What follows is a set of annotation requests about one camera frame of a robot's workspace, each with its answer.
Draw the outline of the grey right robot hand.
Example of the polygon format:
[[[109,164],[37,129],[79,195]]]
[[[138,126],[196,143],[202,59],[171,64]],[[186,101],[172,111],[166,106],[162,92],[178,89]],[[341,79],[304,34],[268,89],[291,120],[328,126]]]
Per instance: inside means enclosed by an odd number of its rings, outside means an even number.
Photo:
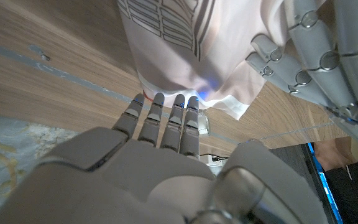
[[[43,156],[0,208],[0,223],[326,223],[307,181],[261,142],[239,144],[220,173],[201,161],[199,101],[178,95],[164,131],[158,93],[137,139],[144,96],[112,128]]]

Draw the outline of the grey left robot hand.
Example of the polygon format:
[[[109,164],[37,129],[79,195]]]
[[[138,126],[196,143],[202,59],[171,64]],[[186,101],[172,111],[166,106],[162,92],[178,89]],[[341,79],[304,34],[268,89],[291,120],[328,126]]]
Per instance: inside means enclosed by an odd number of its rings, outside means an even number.
[[[319,18],[315,1],[283,4],[299,57],[259,34],[246,62],[279,89],[323,106],[333,123],[358,140],[358,1],[334,1],[335,33]]]

